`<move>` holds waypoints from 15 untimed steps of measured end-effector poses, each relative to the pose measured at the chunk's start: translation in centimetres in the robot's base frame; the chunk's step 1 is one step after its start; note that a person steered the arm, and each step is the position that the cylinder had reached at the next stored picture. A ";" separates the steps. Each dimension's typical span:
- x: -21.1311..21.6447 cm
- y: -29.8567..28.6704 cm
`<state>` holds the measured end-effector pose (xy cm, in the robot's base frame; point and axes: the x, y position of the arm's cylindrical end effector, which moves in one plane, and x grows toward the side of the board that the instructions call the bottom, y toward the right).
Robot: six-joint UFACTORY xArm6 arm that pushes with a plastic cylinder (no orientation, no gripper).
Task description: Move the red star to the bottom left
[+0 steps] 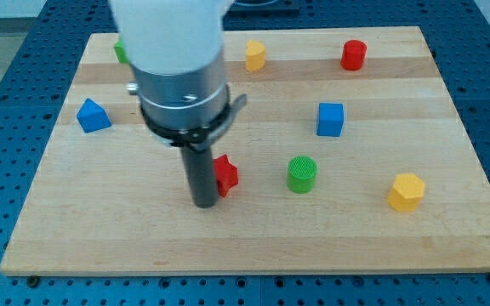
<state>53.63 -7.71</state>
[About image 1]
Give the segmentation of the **black clamp ring mount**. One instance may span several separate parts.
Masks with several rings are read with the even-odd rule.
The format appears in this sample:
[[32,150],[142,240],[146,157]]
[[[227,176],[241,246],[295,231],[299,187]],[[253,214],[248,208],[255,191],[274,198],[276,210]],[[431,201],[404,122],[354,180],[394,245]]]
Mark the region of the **black clamp ring mount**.
[[188,147],[195,151],[204,151],[217,142],[230,129],[237,113],[247,104],[248,96],[241,94],[209,123],[193,129],[172,130],[156,124],[141,106],[140,112],[145,125],[153,137],[167,147]]

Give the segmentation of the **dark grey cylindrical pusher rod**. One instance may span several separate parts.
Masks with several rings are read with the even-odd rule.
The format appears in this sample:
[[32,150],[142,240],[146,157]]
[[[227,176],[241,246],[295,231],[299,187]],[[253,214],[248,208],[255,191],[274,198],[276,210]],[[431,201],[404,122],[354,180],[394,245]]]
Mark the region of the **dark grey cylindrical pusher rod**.
[[194,205],[200,208],[214,206],[219,194],[211,149],[197,151],[183,147],[180,154]]

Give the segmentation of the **green block behind arm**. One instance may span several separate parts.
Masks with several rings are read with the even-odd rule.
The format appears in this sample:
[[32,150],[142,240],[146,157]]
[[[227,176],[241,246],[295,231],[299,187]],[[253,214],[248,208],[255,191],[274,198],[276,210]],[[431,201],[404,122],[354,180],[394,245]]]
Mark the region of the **green block behind arm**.
[[117,60],[121,64],[127,64],[128,63],[128,57],[125,53],[124,45],[121,40],[118,40],[114,46],[113,46],[115,55],[117,57]]

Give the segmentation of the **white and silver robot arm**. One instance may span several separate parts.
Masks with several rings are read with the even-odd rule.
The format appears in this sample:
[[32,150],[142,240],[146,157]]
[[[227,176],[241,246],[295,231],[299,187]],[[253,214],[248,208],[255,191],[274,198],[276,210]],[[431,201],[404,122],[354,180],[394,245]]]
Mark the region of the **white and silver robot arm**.
[[223,18],[230,1],[112,0],[145,125],[180,150],[191,198],[219,199],[211,147],[246,104],[231,97]]

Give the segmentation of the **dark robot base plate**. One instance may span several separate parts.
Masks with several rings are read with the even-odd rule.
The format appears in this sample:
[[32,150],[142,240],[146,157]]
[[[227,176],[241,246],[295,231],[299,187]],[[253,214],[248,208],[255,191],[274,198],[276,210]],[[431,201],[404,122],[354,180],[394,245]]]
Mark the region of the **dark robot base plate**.
[[299,12],[299,0],[236,0],[230,7],[232,13]]

